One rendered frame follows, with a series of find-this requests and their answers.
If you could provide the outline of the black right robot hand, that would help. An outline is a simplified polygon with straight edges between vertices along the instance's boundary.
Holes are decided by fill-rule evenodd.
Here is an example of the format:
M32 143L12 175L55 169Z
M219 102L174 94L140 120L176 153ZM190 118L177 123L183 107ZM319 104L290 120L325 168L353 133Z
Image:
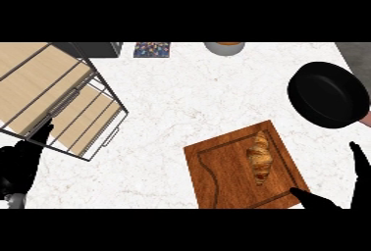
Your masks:
M350 201L352 210L371 209L371 163L366 159L360 146L350 141L349 147L353 153L356 182ZM338 210L340 207L334 202L319 195L291 187L290 193L298 199L307 210Z

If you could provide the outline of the dark grey appliance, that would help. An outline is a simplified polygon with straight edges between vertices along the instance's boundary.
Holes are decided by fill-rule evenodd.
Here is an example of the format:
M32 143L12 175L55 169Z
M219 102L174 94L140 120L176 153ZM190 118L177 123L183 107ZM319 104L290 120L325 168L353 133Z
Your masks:
M80 49L89 58L117 58L120 56L121 42L78 42ZM53 46L59 48L72 57L80 58L77 49L68 42L55 42Z

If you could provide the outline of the black pot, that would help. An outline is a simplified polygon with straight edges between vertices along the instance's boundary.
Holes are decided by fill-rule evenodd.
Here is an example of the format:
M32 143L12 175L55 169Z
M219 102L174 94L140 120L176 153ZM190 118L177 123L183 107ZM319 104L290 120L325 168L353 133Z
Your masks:
M310 62L288 80L287 95L300 116L316 126L343 128L366 119L371 99L356 76L338 65Z

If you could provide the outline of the grey cup with orange content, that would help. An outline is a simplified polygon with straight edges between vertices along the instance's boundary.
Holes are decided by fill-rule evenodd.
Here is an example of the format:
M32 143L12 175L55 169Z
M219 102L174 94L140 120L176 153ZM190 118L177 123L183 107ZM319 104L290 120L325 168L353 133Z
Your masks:
M217 42L205 42L204 46L213 54L219 56L233 56L242 51L245 43L220 44Z

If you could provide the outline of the brown wooden cutting board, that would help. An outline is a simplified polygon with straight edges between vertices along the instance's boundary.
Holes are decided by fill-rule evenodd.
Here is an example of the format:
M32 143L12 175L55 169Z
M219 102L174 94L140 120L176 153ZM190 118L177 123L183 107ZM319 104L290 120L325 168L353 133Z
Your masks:
M258 131L264 133L272 156L261 185L247 155ZM309 191L272 121L186 146L185 158L199 209L287 209L300 203L290 188Z

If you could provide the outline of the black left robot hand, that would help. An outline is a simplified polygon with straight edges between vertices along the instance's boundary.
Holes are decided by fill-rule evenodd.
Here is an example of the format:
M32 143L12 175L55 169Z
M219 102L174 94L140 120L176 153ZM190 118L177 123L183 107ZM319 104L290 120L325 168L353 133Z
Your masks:
M26 140L0 148L0 200L28 194L37 176L43 147Z

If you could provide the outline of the blue patterned box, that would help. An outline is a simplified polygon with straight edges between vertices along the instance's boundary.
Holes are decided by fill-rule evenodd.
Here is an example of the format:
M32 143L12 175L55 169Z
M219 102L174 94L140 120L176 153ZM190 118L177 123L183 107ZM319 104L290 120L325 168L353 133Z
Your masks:
M137 42L134 45L134 58L168 58L170 42Z

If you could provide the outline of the golden brown croissant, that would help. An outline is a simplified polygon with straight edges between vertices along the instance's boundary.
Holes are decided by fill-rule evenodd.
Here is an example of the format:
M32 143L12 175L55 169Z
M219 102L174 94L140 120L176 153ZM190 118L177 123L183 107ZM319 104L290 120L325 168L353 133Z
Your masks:
M269 153L269 142L264 133L260 131L254 139L254 145L247 150L247 156L253 167L257 186L261 186L269 175L272 156Z

